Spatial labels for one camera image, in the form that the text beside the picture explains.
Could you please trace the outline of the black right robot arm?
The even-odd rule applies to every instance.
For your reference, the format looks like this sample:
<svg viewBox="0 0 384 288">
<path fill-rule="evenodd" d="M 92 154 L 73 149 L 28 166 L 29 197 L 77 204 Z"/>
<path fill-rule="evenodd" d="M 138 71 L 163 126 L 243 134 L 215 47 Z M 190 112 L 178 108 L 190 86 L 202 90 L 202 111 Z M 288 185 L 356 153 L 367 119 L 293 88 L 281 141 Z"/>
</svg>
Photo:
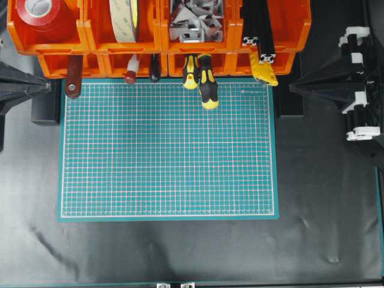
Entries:
<svg viewBox="0 0 384 288">
<path fill-rule="evenodd" d="M 350 26 L 341 58 L 290 84 L 291 92 L 333 102 L 346 120 L 346 140 L 383 169 L 383 60 L 370 28 Z"/>
</svg>

